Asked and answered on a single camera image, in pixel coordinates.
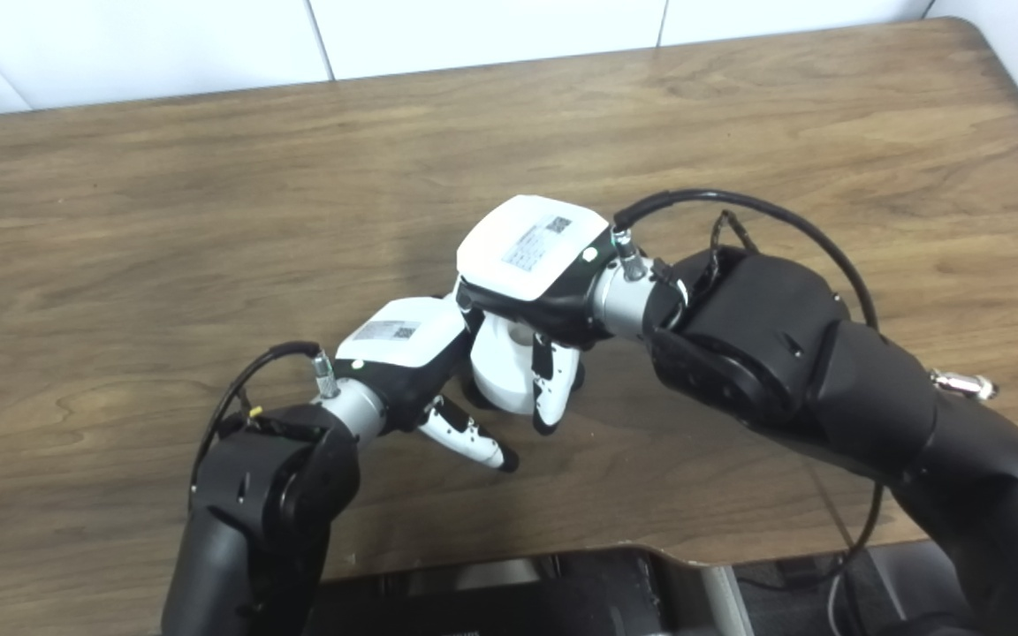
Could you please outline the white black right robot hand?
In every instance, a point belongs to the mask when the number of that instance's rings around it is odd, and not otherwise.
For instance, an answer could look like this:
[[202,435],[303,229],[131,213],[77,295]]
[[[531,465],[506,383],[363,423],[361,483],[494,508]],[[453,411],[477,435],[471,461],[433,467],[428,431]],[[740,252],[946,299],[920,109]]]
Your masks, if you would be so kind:
[[474,341],[473,385],[485,401],[552,435],[581,386],[581,355],[609,334],[591,294],[614,255],[593,210],[514,196],[458,246],[455,299]]

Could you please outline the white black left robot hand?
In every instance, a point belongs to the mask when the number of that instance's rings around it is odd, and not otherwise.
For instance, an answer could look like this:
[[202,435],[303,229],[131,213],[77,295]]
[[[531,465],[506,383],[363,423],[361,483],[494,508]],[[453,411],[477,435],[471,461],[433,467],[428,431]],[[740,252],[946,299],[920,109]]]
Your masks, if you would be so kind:
[[337,347],[331,387],[314,401],[363,450],[380,435],[419,431],[463,458],[513,473],[520,458],[444,394],[468,370],[473,335],[446,298],[393,300]]

